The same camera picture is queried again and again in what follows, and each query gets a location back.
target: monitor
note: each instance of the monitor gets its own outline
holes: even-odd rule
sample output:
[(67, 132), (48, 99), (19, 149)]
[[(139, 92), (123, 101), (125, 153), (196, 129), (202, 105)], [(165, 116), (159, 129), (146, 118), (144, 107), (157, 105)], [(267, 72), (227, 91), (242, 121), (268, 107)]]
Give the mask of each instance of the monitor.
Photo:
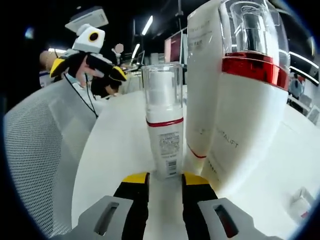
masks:
[(144, 59), (145, 59), (145, 51), (142, 51), (138, 54), (136, 58), (136, 63), (142, 65), (144, 64)]
[(164, 62), (181, 62), (182, 32), (179, 31), (164, 41)]
[(181, 55), (181, 64), (187, 65), (188, 64), (188, 55), (189, 55), (189, 48), (188, 48), (188, 30), (182, 30), (182, 55)]

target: desk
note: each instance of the desk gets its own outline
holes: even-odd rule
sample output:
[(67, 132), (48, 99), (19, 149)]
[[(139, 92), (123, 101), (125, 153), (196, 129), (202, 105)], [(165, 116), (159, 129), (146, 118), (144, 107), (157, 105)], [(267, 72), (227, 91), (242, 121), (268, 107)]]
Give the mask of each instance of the desk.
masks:
[(142, 73), (132, 73), (127, 75), (127, 81), (123, 82), (119, 88), (122, 94), (129, 94), (143, 89)]
[(305, 109), (307, 112), (310, 112), (311, 107), (305, 105), (303, 102), (299, 101), (298, 99), (294, 98), (292, 95), (288, 96), (288, 99), (291, 100), (292, 102), (295, 102), (296, 104), (298, 104), (300, 107), (302, 107), (303, 109)]
[[(87, 208), (105, 195), (112, 196), (126, 176), (155, 169), (145, 115), (141, 91), (107, 102), (87, 140), (78, 166), (72, 197), (72, 228)], [(320, 130), (287, 105), (265, 160), (229, 198), (253, 217), (258, 230), (268, 236), (287, 239), (297, 228), (285, 207), (290, 196), (301, 186), (306, 187), (313, 197), (319, 191), (319, 142)], [(171, 193), (179, 186), (172, 187)], [(150, 200), (157, 194), (152, 193), (154, 189), (150, 190)], [(172, 201), (179, 203), (179, 198), (177, 195)], [(177, 217), (182, 205), (174, 209), (172, 225), (161, 228), (159, 225), (155, 227), (156, 218), (165, 219), (156, 215), (162, 214), (157, 204), (149, 202), (144, 239), (164, 239), (161, 230), (168, 227), (175, 231), (171, 236), (179, 234), (177, 239), (186, 239), (186, 231), (181, 226), (182, 216)]]

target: gray gripper housing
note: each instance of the gray gripper housing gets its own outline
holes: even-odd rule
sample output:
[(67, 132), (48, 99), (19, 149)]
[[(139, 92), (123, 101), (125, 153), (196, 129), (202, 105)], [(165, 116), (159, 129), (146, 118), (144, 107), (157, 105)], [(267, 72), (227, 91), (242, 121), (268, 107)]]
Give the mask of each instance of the gray gripper housing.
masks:
[(83, 212), (71, 232), (52, 240), (121, 240), (127, 215), (134, 201), (104, 196)]
[(255, 229), (253, 218), (226, 198), (200, 201), (198, 206), (211, 240), (281, 240)]

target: clear bottle cap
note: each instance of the clear bottle cap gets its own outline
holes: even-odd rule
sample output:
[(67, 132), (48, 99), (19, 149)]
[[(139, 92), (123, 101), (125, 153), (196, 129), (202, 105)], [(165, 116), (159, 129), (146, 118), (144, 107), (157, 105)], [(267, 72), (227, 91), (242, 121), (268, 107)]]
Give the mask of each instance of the clear bottle cap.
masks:
[(182, 109), (182, 74), (179, 64), (142, 67), (147, 111)]
[(224, 55), (258, 53), (289, 73), (286, 31), (276, 8), (265, 0), (225, 0), (219, 7)]

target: chair backrest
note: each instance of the chair backrest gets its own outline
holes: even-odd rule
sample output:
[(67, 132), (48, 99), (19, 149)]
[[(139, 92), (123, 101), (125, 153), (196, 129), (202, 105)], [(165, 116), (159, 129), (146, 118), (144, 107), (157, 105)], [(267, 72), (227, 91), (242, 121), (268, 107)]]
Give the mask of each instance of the chair backrest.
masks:
[(308, 97), (307, 95), (302, 94), (299, 97), (300, 102), (302, 102), (304, 105), (306, 105), (307, 107), (310, 107), (310, 104), (312, 102), (312, 99), (310, 97)]
[(76, 173), (95, 122), (95, 115), (66, 80), (33, 93), (4, 117), (13, 182), (48, 237), (71, 230)]
[(314, 105), (306, 116), (314, 125), (320, 127), (320, 109)]

